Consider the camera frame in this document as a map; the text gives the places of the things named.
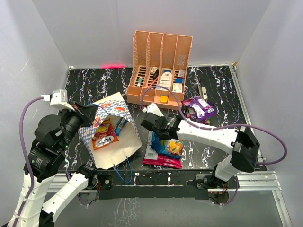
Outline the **colourful candy packet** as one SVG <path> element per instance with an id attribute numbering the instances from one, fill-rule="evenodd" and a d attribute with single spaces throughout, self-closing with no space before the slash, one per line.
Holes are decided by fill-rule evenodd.
<path id="1" fill-rule="evenodd" d="M 184 141 L 182 140 L 161 140 L 159 136 L 153 132 L 151 140 L 151 148 L 158 154 L 174 159 L 181 159 Z"/>

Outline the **green snack packet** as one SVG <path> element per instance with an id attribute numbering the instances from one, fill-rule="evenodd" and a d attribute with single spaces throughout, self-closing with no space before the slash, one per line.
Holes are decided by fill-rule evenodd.
<path id="1" fill-rule="evenodd" d="M 197 122 L 197 123 L 202 123 L 205 125 L 210 125 L 210 120 L 209 119 L 203 119 L 203 120 L 199 120 L 196 116 L 196 113 L 194 111 L 194 109 L 190 108 L 190 107 L 184 107 L 183 109 L 184 111 L 184 115 L 189 118 L 190 120 Z"/>

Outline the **pink snack packet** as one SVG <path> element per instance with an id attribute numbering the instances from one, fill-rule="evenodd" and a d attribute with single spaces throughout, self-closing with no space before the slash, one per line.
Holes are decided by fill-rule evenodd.
<path id="1" fill-rule="evenodd" d="M 152 145 L 152 132 L 149 132 L 147 148 L 144 158 L 142 160 L 143 164 L 163 166 L 163 167 L 169 167 L 174 169 L 182 168 L 180 159 L 178 160 L 178 159 L 160 155 L 155 150 L 152 149 L 151 145 Z"/>

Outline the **checkered paper bag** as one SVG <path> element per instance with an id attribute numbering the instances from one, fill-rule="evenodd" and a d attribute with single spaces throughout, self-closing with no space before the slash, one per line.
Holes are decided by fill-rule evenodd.
<path id="1" fill-rule="evenodd" d="M 79 136 L 95 168 L 117 170 L 120 163 L 129 161 L 142 146 L 136 123 L 119 92 L 91 103 L 89 107 L 97 109 L 93 123 L 79 129 Z"/>

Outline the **purple snack packet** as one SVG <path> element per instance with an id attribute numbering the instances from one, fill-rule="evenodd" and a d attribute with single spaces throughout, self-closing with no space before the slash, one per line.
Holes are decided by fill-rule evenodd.
<path id="1" fill-rule="evenodd" d="M 216 115 L 216 111 L 213 104 L 203 100 L 200 96 L 192 97 L 188 100 L 182 101 L 182 112 L 184 114 L 184 107 L 190 107 L 194 109 L 196 116 L 199 120 L 209 119 Z"/>

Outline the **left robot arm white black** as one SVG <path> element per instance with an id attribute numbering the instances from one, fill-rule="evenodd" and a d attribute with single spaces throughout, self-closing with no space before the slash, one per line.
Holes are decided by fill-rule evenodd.
<path id="1" fill-rule="evenodd" d="M 64 208 L 85 189 L 98 183 L 96 170 L 83 164 L 51 199 L 45 201 L 48 188 L 65 159 L 64 153 L 80 128 L 95 121 L 97 106 L 72 102 L 73 110 L 43 117 L 35 130 L 25 166 L 20 197 L 8 227 L 53 227 Z"/>

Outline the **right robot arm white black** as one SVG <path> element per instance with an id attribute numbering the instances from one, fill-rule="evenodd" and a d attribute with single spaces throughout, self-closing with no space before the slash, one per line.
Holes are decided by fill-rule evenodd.
<path id="1" fill-rule="evenodd" d="M 228 156 L 215 165 L 210 175 L 196 178 L 197 187 L 203 189 L 223 188 L 239 172 L 255 170 L 260 144 L 249 127 L 218 129 L 169 114 L 168 117 L 147 113 L 141 122 L 145 129 L 160 139 L 190 140 L 225 151 Z"/>

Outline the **orange snack packet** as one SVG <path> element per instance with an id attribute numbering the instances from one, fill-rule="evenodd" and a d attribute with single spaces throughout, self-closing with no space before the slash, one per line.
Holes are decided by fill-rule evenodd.
<path id="1" fill-rule="evenodd" d="M 115 134 L 113 125 L 110 120 L 105 120 L 96 130 L 92 139 L 93 149 L 98 150 L 110 143 L 118 142 L 119 139 Z"/>

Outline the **blue small snack packet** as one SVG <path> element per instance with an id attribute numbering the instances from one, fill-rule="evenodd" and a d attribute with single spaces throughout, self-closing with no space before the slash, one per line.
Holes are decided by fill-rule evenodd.
<path id="1" fill-rule="evenodd" d="M 116 126 L 115 126 L 115 130 L 114 130 L 116 136 L 119 137 L 119 135 L 120 135 L 120 133 L 121 133 L 121 130 L 123 129 L 123 127 L 124 127 L 126 124 L 127 124 L 127 120 L 126 120 L 124 117 L 121 117 L 121 118 L 118 120 L 118 122 L 117 122 L 117 124 L 116 124 Z"/>

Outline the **white small box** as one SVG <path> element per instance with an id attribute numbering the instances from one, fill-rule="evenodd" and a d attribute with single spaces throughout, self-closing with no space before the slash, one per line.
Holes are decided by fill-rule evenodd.
<path id="1" fill-rule="evenodd" d="M 173 83 L 172 91 L 176 93 L 183 92 L 183 84 L 182 83 Z"/>

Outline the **pink marker strip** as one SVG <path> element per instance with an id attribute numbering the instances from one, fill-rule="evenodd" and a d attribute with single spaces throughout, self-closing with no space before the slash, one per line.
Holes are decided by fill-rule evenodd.
<path id="1" fill-rule="evenodd" d="M 123 69 L 125 65 L 123 64 L 104 64 L 102 65 L 103 69 Z"/>

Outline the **green white glue stick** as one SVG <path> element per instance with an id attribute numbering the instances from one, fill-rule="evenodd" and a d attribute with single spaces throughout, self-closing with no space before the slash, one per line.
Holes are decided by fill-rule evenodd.
<path id="1" fill-rule="evenodd" d="M 143 80 L 142 77 L 139 77 L 139 78 L 138 78 L 138 82 L 137 82 L 137 86 L 138 86 L 138 87 L 141 86 L 142 80 Z"/>

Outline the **black grey stapler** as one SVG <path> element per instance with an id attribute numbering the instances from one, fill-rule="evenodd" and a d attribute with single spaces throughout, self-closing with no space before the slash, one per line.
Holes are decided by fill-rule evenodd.
<path id="1" fill-rule="evenodd" d="M 207 101 L 208 100 L 208 95 L 207 95 L 207 90 L 206 90 L 206 85 L 205 85 L 205 80 L 204 79 L 199 80 L 198 90 L 199 90 L 199 94 L 202 97 L 202 99 Z"/>

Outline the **peach desk organizer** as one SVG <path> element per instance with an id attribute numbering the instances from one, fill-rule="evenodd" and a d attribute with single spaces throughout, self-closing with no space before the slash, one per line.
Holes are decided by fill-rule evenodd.
<path id="1" fill-rule="evenodd" d="M 136 31 L 133 37 L 133 74 L 127 88 L 127 101 L 132 104 L 156 103 L 160 108 L 176 110 L 185 98 L 185 83 L 193 38 L 147 31 Z M 158 86 L 161 75 L 170 71 L 173 83 L 182 83 L 183 92 L 176 93 Z M 141 86 L 137 86 L 142 77 Z M 153 87 L 148 86 L 156 79 Z M 168 96 L 168 102 L 160 102 L 160 96 Z"/>

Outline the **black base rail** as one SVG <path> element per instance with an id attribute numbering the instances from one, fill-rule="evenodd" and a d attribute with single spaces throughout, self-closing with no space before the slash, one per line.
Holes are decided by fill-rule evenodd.
<path id="1" fill-rule="evenodd" d="M 236 189 L 234 177 L 224 183 L 211 181 L 207 170 L 98 170 L 100 200 L 120 198 L 195 198 L 207 200 L 211 190 Z"/>

